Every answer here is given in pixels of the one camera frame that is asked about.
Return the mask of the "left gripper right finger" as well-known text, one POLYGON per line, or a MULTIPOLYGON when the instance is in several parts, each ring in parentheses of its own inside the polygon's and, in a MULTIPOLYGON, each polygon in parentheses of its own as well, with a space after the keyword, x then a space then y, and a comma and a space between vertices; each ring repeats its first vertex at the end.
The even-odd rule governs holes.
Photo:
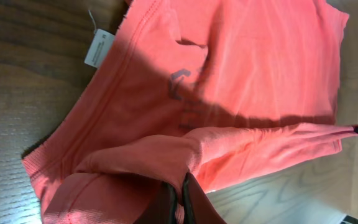
POLYGON ((184 224, 226 224, 191 173, 183 181, 182 201, 184 224))

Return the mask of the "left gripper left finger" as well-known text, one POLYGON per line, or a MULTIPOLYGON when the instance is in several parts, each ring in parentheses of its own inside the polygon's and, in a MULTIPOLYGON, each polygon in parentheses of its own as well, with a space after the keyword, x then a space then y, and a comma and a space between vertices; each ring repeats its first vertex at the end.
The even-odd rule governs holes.
POLYGON ((177 224, 176 209, 175 189, 170 184, 163 182, 155 198, 134 224, 177 224))

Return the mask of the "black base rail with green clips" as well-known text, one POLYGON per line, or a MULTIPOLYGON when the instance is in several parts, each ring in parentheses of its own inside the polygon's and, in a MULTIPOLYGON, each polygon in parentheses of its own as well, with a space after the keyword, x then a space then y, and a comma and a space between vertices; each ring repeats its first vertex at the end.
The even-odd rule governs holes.
POLYGON ((340 224, 358 224, 358 219, 347 215, 340 224))

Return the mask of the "red orange t-shirt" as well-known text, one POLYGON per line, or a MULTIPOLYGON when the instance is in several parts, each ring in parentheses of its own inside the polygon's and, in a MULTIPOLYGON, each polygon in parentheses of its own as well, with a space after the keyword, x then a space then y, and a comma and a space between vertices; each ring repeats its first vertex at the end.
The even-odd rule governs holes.
POLYGON ((44 223, 134 223, 163 182, 203 192, 335 154, 348 16, 325 1, 130 1, 64 122, 23 159, 44 223))

